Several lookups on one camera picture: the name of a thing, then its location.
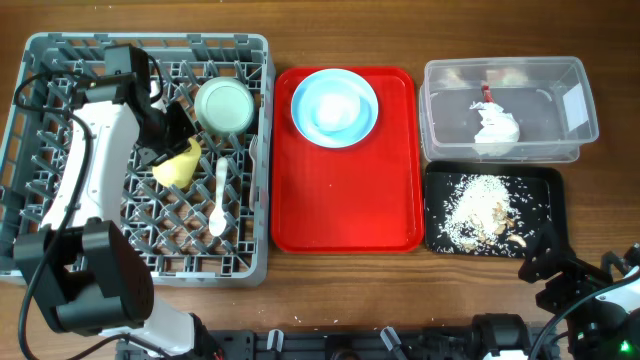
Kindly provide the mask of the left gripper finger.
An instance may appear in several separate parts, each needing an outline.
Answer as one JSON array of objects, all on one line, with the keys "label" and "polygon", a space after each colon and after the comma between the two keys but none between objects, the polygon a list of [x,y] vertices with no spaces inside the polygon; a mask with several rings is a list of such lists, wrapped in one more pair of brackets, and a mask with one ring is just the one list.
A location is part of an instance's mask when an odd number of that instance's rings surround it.
[{"label": "left gripper finger", "polygon": [[167,125],[165,139],[168,145],[187,142],[190,137],[196,134],[196,128],[178,102],[172,102],[168,105],[165,120]]},{"label": "left gripper finger", "polygon": [[137,146],[136,153],[140,162],[144,166],[159,166],[163,162],[170,160],[186,150],[186,143],[180,142],[162,149],[152,149],[145,146]]}]

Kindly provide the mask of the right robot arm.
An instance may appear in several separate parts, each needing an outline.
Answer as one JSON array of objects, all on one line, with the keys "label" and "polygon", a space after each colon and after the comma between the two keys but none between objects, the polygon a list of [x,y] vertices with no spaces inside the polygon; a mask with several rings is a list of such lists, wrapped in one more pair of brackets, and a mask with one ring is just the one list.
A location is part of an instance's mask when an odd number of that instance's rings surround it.
[{"label": "right robot arm", "polygon": [[547,359],[543,348],[555,343],[550,335],[562,321],[567,325],[568,351],[576,359],[639,357],[637,243],[622,257],[605,253],[595,267],[579,259],[546,222],[527,246],[518,277],[528,283],[546,282],[535,302],[552,318],[531,338],[518,315],[477,315],[467,338],[469,358]]}]

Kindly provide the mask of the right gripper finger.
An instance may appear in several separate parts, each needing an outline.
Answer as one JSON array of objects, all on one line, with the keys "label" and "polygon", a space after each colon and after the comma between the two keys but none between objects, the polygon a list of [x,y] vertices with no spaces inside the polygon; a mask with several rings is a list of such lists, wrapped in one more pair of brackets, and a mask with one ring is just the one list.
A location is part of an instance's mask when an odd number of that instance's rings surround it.
[{"label": "right gripper finger", "polygon": [[639,262],[639,244],[634,243],[623,256],[618,256],[612,251],[606,252],[601,257],[600,269],[611,275],[612,268],[615,268],[622,275],[627,275],[639,265]]},{"label": "right gripper finger", "polygon": [[574,257],[575,252],[568,241],[559,235],[551,221],[547,221],[528,243],[518,277],[528,283],[547,280],[561,272],[561,267]]}]

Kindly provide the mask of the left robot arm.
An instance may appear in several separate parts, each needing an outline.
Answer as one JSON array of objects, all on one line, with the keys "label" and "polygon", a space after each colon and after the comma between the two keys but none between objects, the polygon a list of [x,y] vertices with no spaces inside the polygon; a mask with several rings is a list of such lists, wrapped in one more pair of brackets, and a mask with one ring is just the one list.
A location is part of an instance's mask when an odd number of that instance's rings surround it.
[{"label": "left robot arm", "polygon": [[14,260],[27,285],[18,342],[37,304],[57,333],[126,340],[160,358],[208,359],[216,343],[194,314],[156,299],[150,270],[120,230],[120,201],[135,144],[153,157],[184,145],[186,115],[163,108],[146,70],[118,67],[79,77],[65,116],[74,122],[70,154],[53,204],[36,233],[19,237]]}]

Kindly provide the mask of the white plastic fork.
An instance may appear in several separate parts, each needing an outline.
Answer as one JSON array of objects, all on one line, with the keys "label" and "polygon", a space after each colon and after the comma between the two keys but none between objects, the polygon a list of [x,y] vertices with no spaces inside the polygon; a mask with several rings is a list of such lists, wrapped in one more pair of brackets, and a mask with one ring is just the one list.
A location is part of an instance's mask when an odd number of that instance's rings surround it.
[{"label": "white plastic fork", "polygon": [[259,141],[259,137],[257,135],[254,135],[249,145],[249,156],[252,162],[251,183],[250,183],[250,189],[249,189],[249,208],[252,212],[255,211],[255,201],[256,201],[256,171],[257,171],[257,165],[258,165],[258,161],[257,161],[258,141]]}]

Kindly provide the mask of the rice food waste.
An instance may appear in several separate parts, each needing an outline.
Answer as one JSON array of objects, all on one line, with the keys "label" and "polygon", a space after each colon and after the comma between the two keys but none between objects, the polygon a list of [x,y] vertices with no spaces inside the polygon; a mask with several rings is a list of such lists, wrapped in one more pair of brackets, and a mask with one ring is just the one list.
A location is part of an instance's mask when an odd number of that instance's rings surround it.
[{"label": "rice food waste", "polygon": [[505,177],[463,175],[444,201],[444,219],[436,226],[437,251],[468,255],[515,257],[509,249],[525,249],[527,243],[517,232],[521,212],[511,205]]}]

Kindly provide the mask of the red snack wrapper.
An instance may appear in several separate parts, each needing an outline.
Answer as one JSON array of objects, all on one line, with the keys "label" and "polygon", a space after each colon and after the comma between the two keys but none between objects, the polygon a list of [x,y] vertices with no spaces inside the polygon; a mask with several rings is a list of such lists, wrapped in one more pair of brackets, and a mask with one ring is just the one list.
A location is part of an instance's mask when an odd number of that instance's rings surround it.
[{"label": "red snack wrapper", "polygon": [[482,91],[482,94],[483,94],[484,101],[486,103],[494,103],[494,99],[493,99],[493,96],[492,96],[492,93],[491,93],[491,90],[490,90],[490,87],[489,87],[488,84],[483,84],[481,86],[481,91]]}]

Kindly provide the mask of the white napkin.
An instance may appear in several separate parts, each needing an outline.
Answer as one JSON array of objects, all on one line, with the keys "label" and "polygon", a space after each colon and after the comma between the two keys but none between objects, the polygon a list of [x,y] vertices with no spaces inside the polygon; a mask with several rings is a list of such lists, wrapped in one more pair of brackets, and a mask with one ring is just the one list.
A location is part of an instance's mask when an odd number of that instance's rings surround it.
[{"label": "white napkin", "polygon": [[474,135],[474,150],[481,156],[509,153],[519,141],[520,128],[511,113],[495,102],[474,102],[469,107],[481,117],[481,129]]}]

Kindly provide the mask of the light green saucer bowl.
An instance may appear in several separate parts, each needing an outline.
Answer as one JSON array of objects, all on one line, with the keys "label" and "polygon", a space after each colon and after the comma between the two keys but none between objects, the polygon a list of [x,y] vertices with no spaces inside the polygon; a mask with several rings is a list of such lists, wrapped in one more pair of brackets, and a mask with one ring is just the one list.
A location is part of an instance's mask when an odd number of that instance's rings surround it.
[{"label": "light green saucer bowl", "polygon": [[311,121],[323,132],[346,130],[360,114],[360,97],[350,91],[320,91],[310,100]]}]

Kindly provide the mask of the white plastic spoon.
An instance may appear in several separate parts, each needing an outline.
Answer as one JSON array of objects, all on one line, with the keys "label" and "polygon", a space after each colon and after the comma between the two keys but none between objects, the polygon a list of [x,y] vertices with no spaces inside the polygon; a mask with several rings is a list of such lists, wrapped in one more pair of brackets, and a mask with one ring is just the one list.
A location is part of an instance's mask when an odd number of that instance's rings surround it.
[{"label": "white plastic spoon", "polygon": [[217,237],[223,234],[226,229],[227,221],[223,209],[224,191],[226,186],[226,176],[228,170],[228,160],[220,157],[216,161],[215,171],[215,199],[214,209],[209,217],[209,231],[212,236]]}]

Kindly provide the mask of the light blue plate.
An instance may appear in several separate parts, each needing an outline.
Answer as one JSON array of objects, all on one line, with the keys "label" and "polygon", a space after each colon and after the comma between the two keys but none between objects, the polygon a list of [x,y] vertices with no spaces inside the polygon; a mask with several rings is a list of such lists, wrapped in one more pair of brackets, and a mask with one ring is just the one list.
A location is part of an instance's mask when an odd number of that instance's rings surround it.
[{"label": "light blue plate", "polygon": [[[320,91],[350,91],[360,97],[356,122],[338,132],[320,131],[311,121],[310,96]],[[376,125],[379,104],[373,87],[355,72],[329,68],[313,72],[296,87],[290,114],[298,132],[309,142],[324,148],[346,148],[366,138]]]}]

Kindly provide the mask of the yellow plastic cup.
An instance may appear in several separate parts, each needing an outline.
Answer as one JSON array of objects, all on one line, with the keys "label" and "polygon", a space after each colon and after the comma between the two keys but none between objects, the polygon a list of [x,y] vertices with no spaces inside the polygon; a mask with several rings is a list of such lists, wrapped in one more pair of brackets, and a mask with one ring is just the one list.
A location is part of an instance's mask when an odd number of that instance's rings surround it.
[{"label": "yellow plastic cup", "polygon": [[201,154],[200,144],[194,138],[189,138],[189,148],[186,151],[152,167],[154,179],[164,187],[187,187],[199,164]]}]

